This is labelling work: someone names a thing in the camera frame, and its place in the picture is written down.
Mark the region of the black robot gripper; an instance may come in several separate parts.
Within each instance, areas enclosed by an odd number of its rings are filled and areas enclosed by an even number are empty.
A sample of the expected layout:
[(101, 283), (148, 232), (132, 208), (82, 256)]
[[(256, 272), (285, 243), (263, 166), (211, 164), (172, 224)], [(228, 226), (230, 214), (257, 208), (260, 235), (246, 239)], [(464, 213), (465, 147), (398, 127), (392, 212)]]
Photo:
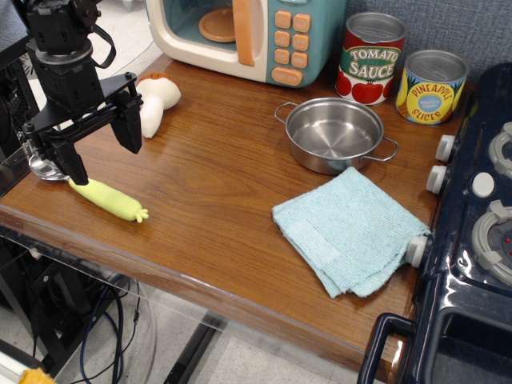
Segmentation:
[(109, 124), (119, 144), (133, 154), (142, 147), (142, 96), (132, 72), (98, 78), (91, 52), (52, 56), (29, 52), (46, 105), (25, 123), (23, 133), (36, 153), (53, 162), (76, 185), (89, 183), (74, 144)]

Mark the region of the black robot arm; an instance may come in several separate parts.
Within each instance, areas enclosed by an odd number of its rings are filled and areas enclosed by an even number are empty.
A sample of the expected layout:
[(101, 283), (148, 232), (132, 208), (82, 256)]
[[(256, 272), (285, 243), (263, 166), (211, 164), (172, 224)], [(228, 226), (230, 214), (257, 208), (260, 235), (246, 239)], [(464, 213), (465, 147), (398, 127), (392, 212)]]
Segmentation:
[(31, 40), (27, 52), (46, 96), (46, 104), (22, 128), (33, 151), (69, 176), (88, 183), (86, 169), (74, 144), (106, 125), (118, 143), (133, 154), (142, 147), (142, 96), (136, 76), (126, 72), (99, 79), (116, 55), (104, 63), (93, 59), (91, 33), (108, 44), (112, 38), (98, 26), (95, 1), (15, 1)]

